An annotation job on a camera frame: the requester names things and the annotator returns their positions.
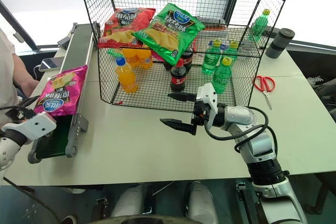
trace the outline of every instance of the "scissors handle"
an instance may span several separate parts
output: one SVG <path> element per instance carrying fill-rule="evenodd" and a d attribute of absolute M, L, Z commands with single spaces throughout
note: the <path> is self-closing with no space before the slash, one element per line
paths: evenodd
<path fill-rule="evenodd" d="M 272 92 L 274 90 L 274 88 L 275 88 L 275 81 L 271 77 L 268 77 L 268 76 L 256 76 L 256 79 L 260 79 L 260 87 L 258 85 L 256 85 L 256 83 L 254 83 L 254 86 L 259 91 L 263 92 L 263 91 L 266 90 L 267 92 Z M 272 88 L 269 87 L 267 80 L 269 80 L 273 84 Z"/>

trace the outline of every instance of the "black wire basket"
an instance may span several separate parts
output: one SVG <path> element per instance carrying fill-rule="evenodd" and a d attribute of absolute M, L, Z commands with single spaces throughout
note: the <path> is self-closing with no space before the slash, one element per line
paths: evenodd
<path fill-rule="evenodd" d="M 193 64 L 187 75 L 184 92 L 196 93 L 199 86 L 212 81 L 212 76 L 201 72 L 209 41 L 219 39 L 228 45 L 232 40 L 238 41 L 238 58 L 232 68 L 232 77 L 225 93 L 218 95 L 218 102 L 230 106 L 247 106 L 261 56 L 285 0 L 84 0 L 84 2 L 96 41 L 102 35 L 105 22 L 116 8 L 155 8 L 157 14 L 167 3 L 173 3 L 199 18 L 206 25 L 206 29 L 199 32 L 192 43 Z M 268 27 L 258 41 L 251 40 L 253 36 L 250 36 L 250 28 L 264 9 L 270 10 Z M 148 70 L 135 68 L 139 89 L 135 93 L 124 92 L 114 72 L 115 60 L 107 53 L 108 50 L 108 48 L 98 50 L 100 96 L 103 101 L 150 109 L 185 112 L 193 110 L 193 103 L 178 102 L 167 97 L 167 94 L 171 93 L 170 73 L 160 61 L 154 61 Z"/>

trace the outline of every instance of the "person's arm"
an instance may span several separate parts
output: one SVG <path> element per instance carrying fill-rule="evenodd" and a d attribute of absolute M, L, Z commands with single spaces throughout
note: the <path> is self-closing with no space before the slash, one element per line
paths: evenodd
<path fill-rule="evenodd" d="M 24 94 L 27 97 L 30 97 L 39 82 L 37 80 L 34 80 L 32 76 L 27 72 L 26 66 L 24 65 L 20 57 L 15 53 L 13 54 L 13 61 L 13 79 L 18 85 L 20 85 Z"/>

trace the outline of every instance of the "white shirt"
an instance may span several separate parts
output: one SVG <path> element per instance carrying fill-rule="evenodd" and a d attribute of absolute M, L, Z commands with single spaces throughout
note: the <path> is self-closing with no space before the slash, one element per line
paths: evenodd
<path fill-rule="evenodd" d="M 0 107 L 18 103 L 16 89 L 13 86 L 14 52 L 14 45 L 0 28 Z M 5 116 L 6 111 L 0 110 L 0 128 L 9 122 L 9 118 Z"/>

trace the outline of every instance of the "smartphone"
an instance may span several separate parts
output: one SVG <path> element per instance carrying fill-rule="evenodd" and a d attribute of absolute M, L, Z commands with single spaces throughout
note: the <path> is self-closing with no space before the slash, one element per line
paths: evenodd
<path fill-rule="evenodd" d="M 39 67 L 40 72 L 45 72 L 48 70 L 60 69 L 63 63 L 64 57 L 54 57 L 46 58 L 42 60 L 41 66 Z"/>

